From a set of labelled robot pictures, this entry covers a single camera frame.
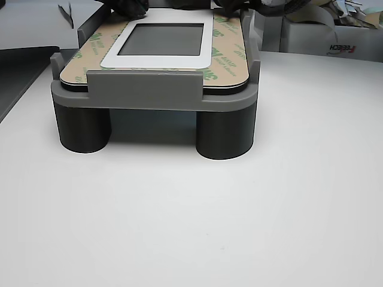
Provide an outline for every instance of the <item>cardboard box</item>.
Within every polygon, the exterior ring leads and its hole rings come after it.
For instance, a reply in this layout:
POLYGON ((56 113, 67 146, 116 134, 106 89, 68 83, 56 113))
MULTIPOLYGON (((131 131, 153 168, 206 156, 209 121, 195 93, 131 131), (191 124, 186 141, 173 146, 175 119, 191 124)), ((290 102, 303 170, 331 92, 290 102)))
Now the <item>cardboard box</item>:
POLYGON ((335 26, 338 36, 320 24, 293 23, 284 18, 280 51, 383 62, 383 30, 335 26))

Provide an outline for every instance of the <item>gray panel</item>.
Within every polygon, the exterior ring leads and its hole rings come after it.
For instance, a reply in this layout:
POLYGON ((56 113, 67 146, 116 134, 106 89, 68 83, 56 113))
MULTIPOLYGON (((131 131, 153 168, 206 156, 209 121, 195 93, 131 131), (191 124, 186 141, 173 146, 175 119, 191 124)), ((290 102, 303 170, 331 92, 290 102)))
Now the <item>gray panel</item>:
POLYGON ((49 65, 57 47, 0 50, 0 122, 49 65))
POLYGON ((78 49, 61 49, 60 54, 62 55, 64 62, 69 63, 77 51, 78 49))
POLYGON ((88 71, 87 79, 91 102, 109 108, 187 109, 203 94, 202 72, 88 71))
POLYGON ((245 41, 247 65, 249 69, 249 81, 254 84, 259 83, 259 73, 261 68, 261 60, 258 51, 257 40, 249 37, 245 41))
POLYGON ((262 51, 279 52, 283 17, 266 17, 262 51))
POLYGON ((54 80, 60 79, 61 71, 65 67, 65 61, 60 53, 54 53, 50 58, 52 76, 54 80))
MULTIPOLYGON (((199 81, 202 79, 202 74, 191 76, 184 74, 178 75, 177 89, 160 90, 159 83, 151 82, 140 83, 134 85, 131 79, 120 75, 117 81, 116 77, 104 77, 110 74, 102 74, 93 78, 94 81, 102 79, 97 85, 92 85, 90 92, 72 92, 64 89, 61 81, 55 80, 51 84, 53 100, 62 106, 73 108, 115 108, 115 109, 158 109, 164 111, 210 111, 210 112, 230 112, 239 109, 247 108, 252 105, 258 98, 258 85, 248 84, 246 89, 237 94, 217 96, 202 94, 202 83, 200 86, 192 86, 187 83, 199 81)), ((168 74, 167 77, 172 78, 174 72, 168 74)), ((156 80, 164 80, 163 77, 158 77, 156 80)))
POLYGON ((78 46, 80 48, 110 14, 110 8, 103 5, 77 29, 78 46))
POLYGON ((244 40, 247 41, 250 35, 250 22, 252 13, 249 10, 241 10, 241 26, 244 40))
POLYGON ((210 9, 210 0, 149 0, 150 8, 210 9))
POLYGON ((203 24, 138 24, 119 55, 198 56, 203 24))

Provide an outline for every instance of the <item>gloved hand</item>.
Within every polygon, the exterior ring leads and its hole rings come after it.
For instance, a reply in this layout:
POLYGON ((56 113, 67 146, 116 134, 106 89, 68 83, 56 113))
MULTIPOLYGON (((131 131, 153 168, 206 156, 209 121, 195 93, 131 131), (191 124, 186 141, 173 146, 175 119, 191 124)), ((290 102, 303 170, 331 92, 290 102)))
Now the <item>gloved hand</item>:
POLYGON ((127 20, 142 18, 149 9, 149 0, 95 0, 104 3, 127 20))

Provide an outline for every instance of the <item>black glove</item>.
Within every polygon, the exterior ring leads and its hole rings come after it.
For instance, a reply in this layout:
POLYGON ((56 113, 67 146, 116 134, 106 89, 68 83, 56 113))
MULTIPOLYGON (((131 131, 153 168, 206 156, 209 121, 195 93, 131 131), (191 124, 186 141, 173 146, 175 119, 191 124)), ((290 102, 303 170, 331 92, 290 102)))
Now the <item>black glove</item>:
POLYGON ((127 20, 142 18, 149 9, 149 0, 95 0, 104 3, 127 20))
POLYGON ((175 9, 210 9, 210 0, 168 0, 175 9))

